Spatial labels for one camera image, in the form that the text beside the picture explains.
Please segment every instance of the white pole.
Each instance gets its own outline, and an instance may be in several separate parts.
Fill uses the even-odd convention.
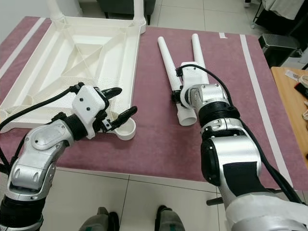
[[[144,18],[143,0],[134,0],[134,18],[135,26],[140,26],[140,33],[143,34],[146,29],[146,20]]]
[[[175,71],[175,66],[172,61],[170,52],[168,50],[168,47],[165,43],[165,40],[163,37],[158,38],[158,45],[160,52],[162,54],[166,72],[169,78],[170,86],[172,90],[180,90],[180,86],[182,85],[180,78],[177,76],[176,71]],[[185,108],[183,107],[180,103],[176,104],[177,109],[178,109],[178,119],[179,123],[182,126],[189,126],[194,124],[197,121],[197,116],[196,113],[192,108]]]
[[[61,21],[64,19],[64,15],[61,12],[56,0],[47,0],[47,5],[50,11],[51,20]]]
[[[171,89],[172,90],[180,90],[180,86],[182,85],[181,80],[179,77],[177,77],[177,73],[175,71],[175,66],[173,63],[173,60],[171,58],[171,55],[169,53],[168,47],[166,45],[166,42],[164,40],[163,37],[158,37],[158,45],[159,45],[159,49],[160,52],[162,54],[163,60],[164,60],[164,64],[165,64],[165,68],[167,71],[167,75],[169,78],[169,82],[171,85]]]
[[[192,49],[193,49],[193,57],[195,62],[197,62],[201,67],[205,68],[205,63],[203,59],[203,54],[201,50],[200,40],[199,36],[197,34],[192,35]],[[202,80],[205,84],[208,84],[208,77],[207,73],[204,72],[204,76],[202,77]]]

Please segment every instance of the white stripe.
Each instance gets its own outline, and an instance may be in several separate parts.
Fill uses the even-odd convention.
[[[7,61],[3,64],[3,66],[0,69],[0,79],[4,75],[4,73],[9,69],[10,65],[13,63],[15,58],[19,55],[21,50],[25,47],[25,45],[29,42],[31,37],[34,35],[34,33],[38,30],[40,25],[45,21],[46,18],[39,18],[38,21],[33,25],[33,27],[29,30],[29,32],[26,34],[26,36],[21,40],[21,42],[18,44],[18,46],[15,48],[15,50],[12,52],[12,54],[9,56]]]
[[[280,151],[280,147],[278,145],[273,126],[270,122],[270,117],[269,117],[268,111],[266,109],[266,105],[265,105],[265,102],[264,102],[264,99],[263,99],[263,96],[262,96],[262,92],[261,92],[261,89],[260,89],[260,86],[259,86],[259,83],[258,83],[257,75],[256,75],[256,72],[255,72],[251,57],[250,57],[250,53],[249,53],[249,49],[248,49],[248,45],[247,45],[247,41],[246,41],[246,36],[240,35],[240,37],[241,37],[241,43],[242,43],[242,48],[243,48],[243,52],[244,52],[244,57],[245,57],[245,60],[246,60],[246,65],[247,65],[247,68],[248,68],[248,73],[250,75],[251,83],[252,83],[252,86],[254,88],[257,103],[258,103],[259,110],[260,110],[260,113],[261,113],[261,116],[262,116],[264,128],[265,128],[266,134],[268,136],[270,147],[273,151],[273,154],[274,154],[277,166],[278,166],[278,170],[286,178],[286,180],[293,186],[289,171],[288,171],[288,169],[285,165],[282,153]]]
[[[225,38],[227,39],[225,33],[222,33],[222,32],[219,33],[219,37],[220,37],[221,39],[225,39]]]

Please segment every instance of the red table mat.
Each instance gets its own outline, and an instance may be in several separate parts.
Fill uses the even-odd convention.
[[[0,68],[35,20],[38,18],[26,17],[0,45],[0,52],[5,54],[1,58]],[[49,25],[50,21],[46,19],[0,80],[1,102]],[[157,44],[157,38],[163,36],[175,65],[179,66],[182,62],[193,61],[193,33],[199,35],[207,69],[225,82],[242,119],[254,132],[268,160],[277,167],[244,59],[240,35],[226,34],[226,39],[220,39],[216,32],[157,27],[147,27],[146,33],[141,35],[133,97],[133,104],[138,106],[138,112],[133,117],[137,123],[135,137],[130,141],[121,141],[113,134],[98,134],[93,140],[78,141],[67,148],[58,166],[204,181],[201,173],[200,126],[179,125]],[[254,36],[246,36],[246,39],[293,185],[298,190],[308,190],[308,171],[258,40]],[[13,155],[15,149],[11,147],[17,147],[27,131],[13,129],[1,134],[1,146],[7,156]],[[264,167],[261,181],[266,187],[277,187]]]

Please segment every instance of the robotic arm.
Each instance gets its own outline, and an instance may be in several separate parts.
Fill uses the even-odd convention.
[[[79,83],[70,91],[77,94],[72,103],[73,114],[59,113],[50,124],[25,136],[23,153],[10,169],[1,203],[0,231],[38,231],[56,162],[65,148],[84,137],[92,139],[99,130],[114,130],[137,112],[137,107],[132,107],[114,121],[106,119],[109,99],[120,94],[121,88],[100,91]]]
[[[202,173],[209,183],[218,186],[231,230],[307,231],[308,207],[301,204],[283,176],[269,165],[223,82],[197,64],[182,63],[176,70],[183,86],[180,92],[173,92],[172,99],[193,108],[198,115]],[[203,71],[220,85],[204,83]],[[263,187],[258,178],[261,161],[293,202],[283,201]]]

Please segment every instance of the tile floor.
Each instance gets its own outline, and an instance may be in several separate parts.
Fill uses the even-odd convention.
[[[0,175],[1,200],[6,180]],[[308,203],[308,192],[298,194]],[[219,196],[205,182],[58,168],[41,230],[77,231],[105,206],[119,214],[120,231],[153,231],[156,210],[164,204],[179,214],[188,231],[227,231],[224,206],[206,205]]]
[[[104,17],[97,3],[81,7],[87,17]],[[156,0],[151,26],[259,36],[263,28],[250,28],[257,7],[255,3],[245,9],[243,0]],[[3,176],[0,185],[2,197]],[[308,192],[299,195],[308,203]],[[208,207],[205,203],[217,196],[216,187],[204,182],[60,168],[43,211],[41,230],[77,231],[99,206],[105,206],[119,214],[121,231],[153,231],[156,210],[165,204],[180,215],[188,231],[226,231],[223,205]]]
[[[265,29],[250,27],[258,8],[258,1],[250,8],[244,0],[156,0],[150,26],[228,32],[260,36]],[[86,17],[105,17],[99,5],[82,3]],[[110,14],[110,18],[130,18],[129,15]]]

